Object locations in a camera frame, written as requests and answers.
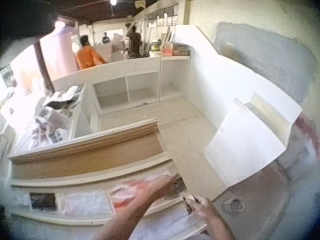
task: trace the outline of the person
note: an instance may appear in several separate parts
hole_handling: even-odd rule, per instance
[[[175,178],[171,176],[158,177],[128,206],[113,216],[93,237],[93,240],[129,239],[151,204],[173,191],[174,182]],[[191,206],[193,214],[207,224],[209,235],[215,240],[235,240],[229,226],[219,215],[210,200],[201,196],[195,196],[195,198],[198,200],[197,202],[187,199],[187,203]]]
[[[107,62],[96,52],[88,40],[88,35],[80,37],[82,48],[75,54],[76,61],[80,69],[87,69],[96,66],[96,62],[106,64]]]
[[[110,43],[110,38],[107,36],[107,32],[104,32],[104,36],[102,37],[102,43],[103,44],[108,44]]]
[[[127,29],[126,36],[130,39],[128,51],[129,59],[137,59],[140,57],[141,35],[136,32],[136,23],[132,23]]]

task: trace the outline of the man in orange shirt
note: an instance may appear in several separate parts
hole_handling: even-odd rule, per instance
[[[88,35],[80,37],[82,48],[75,54],[76,61],[81,69],[87,69],[96,66],[96,62],[106,64],[107,62],[90,45]]]

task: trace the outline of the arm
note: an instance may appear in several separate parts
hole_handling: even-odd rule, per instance
[[[174,178],[161,176],[120,213],[107,222],[93,240],[127,240],[150,205],[173,190]]]
[[[130,27],[128,28],[128,30],[127,30],[127,32],[126,32],[126,36],[127,36],[128,38],[130,38],[130,39],[131,39],[131,38],[133,37],[133,35],[134,35],[134,32],[132,31],[132,28],[133,28],[135,25],[136,25],[135,22],[131,23]]]
[[[102,64],[106,64],[107,62],[104,60],[104,58],[99,54],[97,53],[97,51],[94,49],[94,47],[91,47],[91,50],[90,50],[92,56],[94,59],[97,59],[100,63]]]
[[[187,199],[196,217],[207,224],[209,235],[215,240],[236,240],[230,227],[208,198],[195,196],[199,203]]]

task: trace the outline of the white board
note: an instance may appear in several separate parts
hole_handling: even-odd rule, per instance
[[[230,187],[260,171],[285,150],[274,132],[235,99],[205,149],[205,158]]]

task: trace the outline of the white panel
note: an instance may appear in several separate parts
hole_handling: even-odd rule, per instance
[[[234,98],[247,103],[254,92],[291,124],[301,113],[301,107],[269,80],[218,55],[196,26],[176,26],[175,39],[189,45],[191,51],[186,96],[216,127],[223,122]]]
[[[76,128],[74,134],[75,138],[82,137],[85,135],[92,134],[93,131],[90,127],[90,123],[88,122],[84,112],[80,109],[79,116],[76,122]]]
[[[285,149],[267,125],[235,100],[207,146],[205,158],[230,187],[260,171]]]
[[[84,83],[100,83],[112,79],[124,78],[137,73],[158,72],[160,57],[146,57],[110,62],[76,71],[53,82],[56,90]]]

